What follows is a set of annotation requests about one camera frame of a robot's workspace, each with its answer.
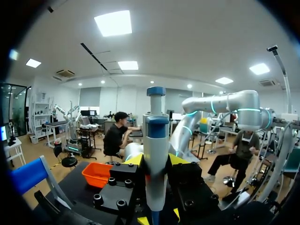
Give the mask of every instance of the shelf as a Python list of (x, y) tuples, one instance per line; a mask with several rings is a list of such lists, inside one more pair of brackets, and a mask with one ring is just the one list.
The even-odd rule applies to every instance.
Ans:
[(34, 115), (34, 116), (51, 116), (52, 114), (37, 114), (37, 115)]

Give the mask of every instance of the blue chair back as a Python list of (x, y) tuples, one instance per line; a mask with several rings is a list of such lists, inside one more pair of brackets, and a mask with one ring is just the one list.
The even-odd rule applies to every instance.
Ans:
[(199, 129), (204, 134), (207, 134), (207, 132), (208, 132), (206, 123), (200, 123)]
[(21, 195), (48, 177), (41, 158), (11, 172), (11, 178)]
[(284, 172), (296, 173), (300, 164), (300, 148), (295, 147), (290, 154)]

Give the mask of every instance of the ceiling light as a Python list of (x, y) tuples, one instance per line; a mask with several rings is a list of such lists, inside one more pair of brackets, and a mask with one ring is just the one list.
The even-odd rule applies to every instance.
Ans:
[(137, 65), (137, 61), (123, 61), (118, 62), (121, 70), (138, 70), (139, 67)]
[(129, 10), (100, 15), (94, 19), (104, 37), (132, 33)]
[(27, 66), (37, 68), (39, 65), (41, 65), (41, 62), (29, 59), (28, 62), (26, 63)]
[(232, 83), (233, 80), (229, 79), (227, 77), (222, 77), (220, 79), (217, 79), (216, 82), (221, 83), (221, 84), (229, 84), (229, 83)]
[(12, 60), (18, 60), (18, 55), (19, 53), (15, 49), (10, 50), (9, 52), (9, 57)]
[(270, 69), (264, 63), (257, 64), (255, 66), (250, 67), (249, 69), (256, 75), (265, 74), (267, 72), (270, 72)]

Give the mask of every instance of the orange tray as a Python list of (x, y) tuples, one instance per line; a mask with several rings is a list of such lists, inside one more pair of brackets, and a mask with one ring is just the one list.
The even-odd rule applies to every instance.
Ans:
[(90, 163), (83, 171), (82, 175), (85, 177), (89, 185), (103, 188), (107, 184), (110, 177), (109, 170), (113, 165), (106, 165), (102, 163)]

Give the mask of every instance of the yellow marker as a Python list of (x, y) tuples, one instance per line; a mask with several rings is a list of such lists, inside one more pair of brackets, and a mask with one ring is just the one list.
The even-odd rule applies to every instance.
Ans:
[(188, 164), (189, 162), (182, 159), (182, 158), (179, 158), (171, 153), (169, 153), (169, 156), (170, 156), (170, 160), (171, 160), (171, 163), (172, 165), (176, 165), (176, 164), (179, 164), (179, 163), (182, 163), (182, 164)]
[(133, 157), (133, 158), (131, 158), (131, 159), (125, 161), (123, 164), (129, 164), (129, 163), (132, 163), (132, 164), (134, 164), (134, 165), (140, 166), (140, 165), (141, 165), (141, 162), (142, 162), (142, 156), (143, 156), (143, 154), (140, 153), (138, 156)]
[(140, 217), (137, 219), (137, 221), (141, 225), (149, 225), (147, 217)]
[(177, 217), (178, 217), (178, 219), (179, 219), (179, 221), (178, 221), (178, 222), (180, 222), (180, 217), (179, 217), (179, 212), (178, 212), (178, 209), (177, 209), (177, 208), (175, 208), (175, 209), (173, 209), (173, 211), (175, 212), (175, 214), (177, 215)]

